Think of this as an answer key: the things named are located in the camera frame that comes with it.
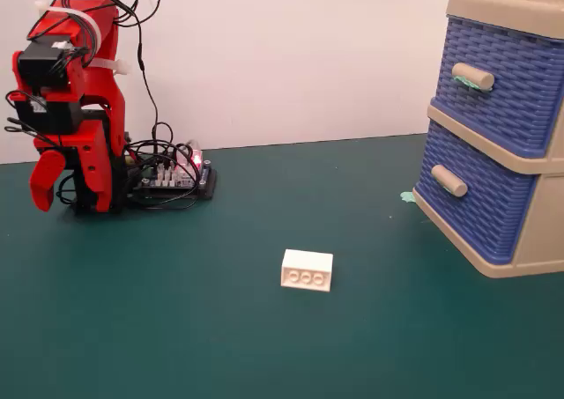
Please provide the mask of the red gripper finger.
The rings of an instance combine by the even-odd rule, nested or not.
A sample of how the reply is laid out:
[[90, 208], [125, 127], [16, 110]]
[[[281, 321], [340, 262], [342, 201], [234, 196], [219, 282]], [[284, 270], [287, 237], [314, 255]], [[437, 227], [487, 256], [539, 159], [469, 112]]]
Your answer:
[[35, 206], [49, 211], [54, 200], [54, 184], [66, 166], [64, 155], [57, 150], [43, 152], [30, 177], [29, 186]]
[[109, 210], [109, 157], [103, 145], [83, 145], [78, 150], [86, 186], [97, 195], [97, 212]]

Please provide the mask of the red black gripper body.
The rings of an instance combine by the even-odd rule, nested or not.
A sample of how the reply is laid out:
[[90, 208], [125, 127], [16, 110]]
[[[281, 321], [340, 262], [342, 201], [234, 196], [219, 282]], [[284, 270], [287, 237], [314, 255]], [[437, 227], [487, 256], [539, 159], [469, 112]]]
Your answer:
[[39, 95], [25, 91], [9, 91], [8, 103], [16, 110], [18, 118], [9, 121], [14, 127], [9, 131], [25, 132], [38, 142], [39, 153], [57, 150], [70, 153], [85, 144], [78, 144], [78, 137], [88, 138], [101, 130], [101, 143], [107, 146], [107, 101], [100, 96], [84, 95], [78, 101], [47, 101]]

